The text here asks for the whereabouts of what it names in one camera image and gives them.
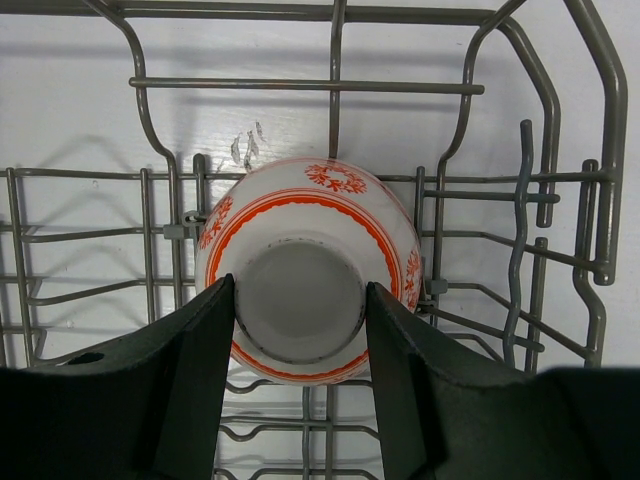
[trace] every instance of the white bowl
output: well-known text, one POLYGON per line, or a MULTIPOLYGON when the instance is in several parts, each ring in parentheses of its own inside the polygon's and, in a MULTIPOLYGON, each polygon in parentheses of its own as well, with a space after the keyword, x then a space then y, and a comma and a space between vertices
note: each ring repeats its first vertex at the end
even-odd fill
POLYGON ((207 220, 196 289, 232 273, 232 357, 279 383, 337 383, 368 360, 365 287, 418 302, 418 239, 373 175, 335 160, 266 165, 238 182, 207 220))

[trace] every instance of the metal wire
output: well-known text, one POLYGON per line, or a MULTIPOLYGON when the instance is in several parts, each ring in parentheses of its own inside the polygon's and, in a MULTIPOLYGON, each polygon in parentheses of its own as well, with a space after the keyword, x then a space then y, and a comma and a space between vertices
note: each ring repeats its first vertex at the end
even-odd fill
MULTIPOLYGON (((172 287, 174 304, 182 305, 183 287, 194 285, 194 279, 186 277, 182 268, 183 242, 196 242, 199 231, 190 228, 189 235, 171 237, 172 276, 158 277, 154 272, 157 253, 154 250, 154 236, 167 233, 168 229, 179 228, 184 231, 182 212, 180 211, 181 183, 194 181, 196 186, 196 208, 198 218, 208 213, 207 190, 210 182, 217 180, 240 180, 243 174, 208 172, 204 156, 197 154, 193 160, 192 172, 178 172, 175 157, 164 147, 153 127, 147 99, 148 88, 233 88, 233 89, 278 89, 278 90, 317 90, 329 92, 329 157, 338 155, 340 134, 340 92, 402 92, 412 94, 452 94, 459 95, 460 109, 456 130, 447 150, 440 157, 436 175, 426 175, 426 169, 419 167, 415 175, 381 175, 385 182, 413 183, 415 185, 414 225, 420 233, 421 245, 425 239, 433 238, 433 260, 431 280, 442 282, 449 290, 476 290, 487 298, 505 307, 508 311, 504 329, 484 325, 472 319, 464 318, 439 308, 440 293, 431 295, 432 302, 423 294, 420 298, 421 312, 431 315, 434 324, 438 318, 444 318, 464 327, 471 332, 451 334, 459 340, 476 342, 496 361, 506 361, 515 365, 515 347, 524 348, 525 370, 535 372, 538 354, 544 351, 540 343, 540 334, 558 342, 565 348, 582 357, 587 366, 597 366, 602 358, 602 346, 606 324, 606 311, 590 284, 590 276, 598 285, 610 285, 615 279, 617 255, 620 199, 622 188, 624 141, 627 120, 627 83, 624 70, 606 29, 598 16, 591 0, 565 0, 578 30, 580 31, 598 68, 604 85, 605 115, 603 126, 603 149, 601 167, 595 160, 583 164, 582 171, 557 172, 558 145, 560 138, 560 101, 533 45, 520 25, 511 17, 525 0, 507 1, 499 10, 452 9, 452 8, 399 8, 399 7, 363 7, 347 5, 346 0, 335 0, 333 5, 276 5, 179 2, 156 0, 119 0, 108 5, 102 0, 0 0, 0 14, 47 14, 73 16, 102 16, 116 26, 125 36, 134 62, 134 76, 129 84, 135 88, 136 102, 141 125, 151 147, 166 160, 166 172, 151 172, 147 169, 139 173, 92 172, 85 170, 63 170, 46 168, 9 168, 0 171, 5 177, 9 192, 11 223, 0 225, 0 235, 9 233, 13 238, 13 251, 16 261, 15 275, 0 275, 0 285, 18 286, 20 305, 20 324, 0 321, 0 365, 7 363, 4 337, 22 335, 24 356, 28 366, 37 364, 56 364, 78 355, 73 352, 53 359, 42 358, 46 341, 46 330, 32 325, 30 309, 89 298, 107 292, 127 288, 144 287, 146 293, 147 317, 149 322, 156 319, 156 287, 172 287), (229 20, 289 20, 289 21, 326 21, 331 22, 329 79, 319 80, 283 80, 283 79, 233 79, 233 78, 168 78, 147 77, 145 57, 142 45, 131 25, 125 20, 132 17, 144 18, 212 18, 229 20), (340 78, 342 32, 348 23, 391 23, 417 25, 457 25, 472 26, 477 30, 465 56, 463 78, 460 84, 442 84, 426 82, 370 82, 361 80, 345 81, 340 78), (533 162, 533 140, 531 125, 522 126, 523 158, 522 170, 518 176, 447 176, 448 161, 454 158, 466 133, 471 114, 473 95, 484 93, 482 85, 473 84, 476 59, 484 39, 494 30, 505 35, 523 64, 543 107, 542 144, 540 170, 531 173, 533 162), (67 232, 55 234, 37 234, 37 228, 23 222, 21 207, 21 182, 24 177, 61 177, 76 179, 108 179, 117 181, 140 182, 142 223, 139 226, 67 232), (169 226, 154 225, 152 222, 153 182, 166 182, 169 186, 169 226), (528 193, 527 185, 538 183, 537 193, 528 193), (549 248, 546 237, 536 238, 533 245, 526 243, 527 217, 526 204, 537 203, 536 224, 538 227, 550 227, 553 222, 553 205, 561 199, 555 194, 555 183, 579 182, 581 184, 576 228, 574 254, 567 254, 549 248), (477 192, 473 190, 448 191, 447 184, 471 186, 477 184, 515 184, 514 193, 477 192), (435 189, 426 185, 435 184, 435 189), (435 198, 435 219, 432 231, 423 230, 424 199, 435 198), (515 206, 516 235, 508 239, 491 232, 472 230, 446 230, 444 226, 444 207, 446 199, 456 201, 508 201, 515 206), (591 258, 591 242, 595 231, 595 257, 591 258), (144 247, 144 278, 132 278, 127 281, 86 290, 71 292, 53 297, 40 297, 38 290, 43 278, 32 273, 25 262, 25 250, 37 248, 39 244, 61 241, 82 241, 120 235, 142 235, 144 247), (447 283, 442 275, 442 251, 444 238, 483 238, 508 247, 511 254, 507 272, 510 284, 510 296, 506 299, 497 292, 477 282, 447 283), (522 310, 519 270, 524 253, 534 256, 531 282, 531 301, 529 311, 522 310), (585 342, 577 341, 558 332, 542 321, 546 264, 559 262, 573 267, 573 284, 587 306, 588 333, 585 342), (528 323, 527 336, 515 334, 518 319, 528 323), (485 341, 484 336, 503 341, 502 356, 485 341)), ((227 383, 229 392, 248 395, 263 387, 274 384, 267 380, 256 380, 247 386, 227 383)), ((350 380, 339 386, 326 388, 325 418, 312 418, 313 399, 317 391, 302 389, 302 416, 300 418, 266 417, 262 415, 227 416, 222 419, 220 432, 234 441, 249 442, 262 432, 295 431, 302 434, 302 465, 300 468, 265 467, 255 471, 250 478, 269 475, 288 475, 311 478, 322 475, 326 479, 334 476, 360 476, 375 479, 370 472, 362 469, 337 468, 335 462, 335 435, 340 432, 359 432, 378 438, 375 430, 365 425, 345 425, 336 420, 337 396, 344 388, 371 388, 368 380, 350 380), (238 434, 232 429, 234 424, 254 425, 246 434, 238 434), (314 468, 320 460, 312 458, 310 448, 311 433, 324 432, 326 448, 324 468, 314 468)), ((225 468, 217 468, 216 475, 235 479, 233 473, 225 468)))

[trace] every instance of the dishwasher rack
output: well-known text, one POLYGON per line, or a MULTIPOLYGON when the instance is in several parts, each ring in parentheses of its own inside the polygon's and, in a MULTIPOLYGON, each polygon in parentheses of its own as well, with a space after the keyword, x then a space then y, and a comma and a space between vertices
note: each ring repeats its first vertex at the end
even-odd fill
MULTIPOLYGON (((515 347, 525 349, 525 370, 535 372, 538 353, 544 350, 540 343, 540 334, 566 347, 582 359, 585 366, 598 366, 602 359, 602 347, 606 323, 606 311, 590 283, 590 274, 597 285, 611 285, 615 280, 615 265, 620 218, 622 172, 627 121, 627 85, 625 74, 609 38, 591 0, 564 0, 578 30, 580 31, 593 60, 598 68, 604 86, 605 112, 603 124, 602 152, 600 161, 586 160, 578 171, 558 172, 558 145, 560 138, 560 101, 553 83, 544 65, 536 54, 526 33, 511 15, 526 0, 509 0, 497 11, 453 9, 453 8, 408 8, 408 7, 366 7, 347 6, 347 0, 335 0, 333 5, 284 5, 284 4, 243 4, 180 2, 180 1, 137 1, 119 0, 0 0, 0 14, 22 15, 67 15, 102 16, 125 36, 134 60, 134 76, 129 84, 136 91, 138 112, 146 137, 154 150, 166 159, 167 171, 154 172, 146 168, 139 173, 96 172, 79 170, 60 170, 46 168, 8 168, 0 171, 5 177, 9 193, 11 224, 0 225, 0 234, 11 234, 16 260, 16 275, 0 272, 0 284, 17 284, 21 322, 7 324, 0 322, 0 365, 5 366, 4 337, 21 335, 24 341, 24 354, 28 366, 40 364, 58 364, 78 355, 78 352, 53 359, 41 358, 46 341, 46 330, 34 325, 30 309, 70 302, 107 292, 122 290, 134 286, 146 289, 148 321, 156 319, 155 288, 173 287, 175 307, 183 304, 184 287, 194 284, 193 278, 183 275, 183 249, 188 241, 197 241, 202 218, 207 215, 207 190, 211 182, 217 180, 239 180, 242 174, 214 173, 207 169, 206 159, 197 154, 194 157, 191 172, 179 172, 174 154, 163 146, 155 133, 147 90, 150 88, 212 88, 212 89, 272 89, 272 90, 322 90, 329 92, 329 156, 336 158, 340 122, 340 92, 411 92, 424 94, 450 94, 460 96, 458 123, 449 148, 438 162, 435 176, 428 176, 424 167, 419 167, 415 175, 382 175, 384 182, 405 182, 415 185, 414 225, 419 232, 424 250, 428 239, 432 241, 432 272, 425 275, 424 289, 419 302, 419 314, 432 325, 438 325, 438 319, 446 319, 466 327, 469 333, 453 334, 460 340, 476 342, 496 361, 515 366, 515 347), (190 19, 229 19, 229 20, 287 20, 307 22, 331 22, 330 68, 328 80, 281 80, 281 79, 242 79, 242 78, 168 78, 148 77, 145 69, 145 57, 138 37, 127 22, 127 18, 190 18, 190 19), (467 47, 464 59, 462 82, 448 83, 409 83, 409 82, 373 82, 345 81, 340 78, 342 30, 346 23, 387 23, 420 25, 455 25, 476 27, 476 33, 467 47), (544 111, 544 125, 541 145, 541 165, 539 173, 532 173, 533 139, 531 123, 523 121, 522 166, 518 176, 448 176, 447 165, 462 144, 471 113, 472 97, 484 93, 484 86, 474 83, 476 58, 484 39, 494 30, 505 35, 513 47, 520 62, 534 85, 544 111), (107 179, 122 182, 139 182, 142 203, 141 226, 108 230, 94 230, 74 233, 56 233, 34 235, 31 225, 21 222, 21 179, 25 177, 64 177, 83 179, 107 179), (150 188, 152 182, 165 182, 169 186, 170 225, 151 224, 150 188), (195 182, 197 212, 181 212, 179 198, 184 182, 195 182), (538 237, 533 244, 527 243, 528 219, 527 203, 537 203, 536 225, 548 228, 553 223, 553 204, 560 201, 555 194, 557 182, 576 182, 581 185, 580 200, 577 206, 577 229, 575 251, 573 254, 561 253, 549 248, 546 237, 538 237), (451 191, 448 184, 475 185, 509 183, 515 185, 514 193, 451 191), (529 194, 530 183, 537 183, 538 193, 529 194), (423 226, 424 199, 435 198, 435 222, 431 229, 423 226), (444 228, 445 199, 468 199, 481 201, 512 202, 515 209, 516 236, 511 240, 490 232, 471 230, 446 230, 444 228), (591 258, 592 238, 595 234, 595 255, 591 258), (27 270, 25 251, 35 248, 38 243, 51 243, 92 239, 118 235, 141 235, 144 242, 144 278, 112 285, 90 288, 83 291, 40 298, 36 295, 42 279, 27 270), (173 274, 170 278, 154 274, 155 252, 153 236, 164 235, 171 242, 173 274), (445 238, 484 239, 510 248, 508 269, 509 298, 504 298, 483 284, 449 283, 442 272, 442 250, 445 238), (526 311, 522 306, 520 265, 525 253, 534 256, 531 282, 531 304, 526 311), (576 340, 560 333, 542 319, 545 273, 547 261, 559 262, 573 267, 573 284, 588 309, 588 333, 584 340, 576 340), (480 322, 440 309, 440 298, 448 290, 477 290, 502 305, 506 309, 504 329, 497 329, 480 322), (526 337, 516 335, 519 320, 528 324, 526 337), (502 352, 494 350, 480 335, 495 337, 502 342, 502 352)), ((258 380, 248 386, 227 384, 227 390, 235 394, 246 394, 271 385, 269 381, 258 380)), ((224 418, 220 431, 229 438, 243 442, 254 438, 262 431, 298 431, 302 432, 303 464, 300 468, 262 468, 251 478, 266 475, 300 475, 310 478, 322 475, 361 476, 369 479, 376 477, 366 470, 340 469, 334 465, 334 434, 339 431, 363 432, 377 438, 375 430, 364 425, 341 425, 334 421, 336 389, 371 387, 365 379, 351 380, 345 384, 327 387, 326 418, 311 419, 311 388, 305 387, 302 395, 302 418, 268 418, 264 416, 245 416, 244 418, 224 418), (254 429, 245 435, 236 433, 229 426, 233 423, 254 425, 254 429), (310 459, 310 432, 326 432, 326 449, 322 469, 312 468, 310 459)), ((217 468, 215 473, 226 478, 236 478, 229 470, 217 468)))

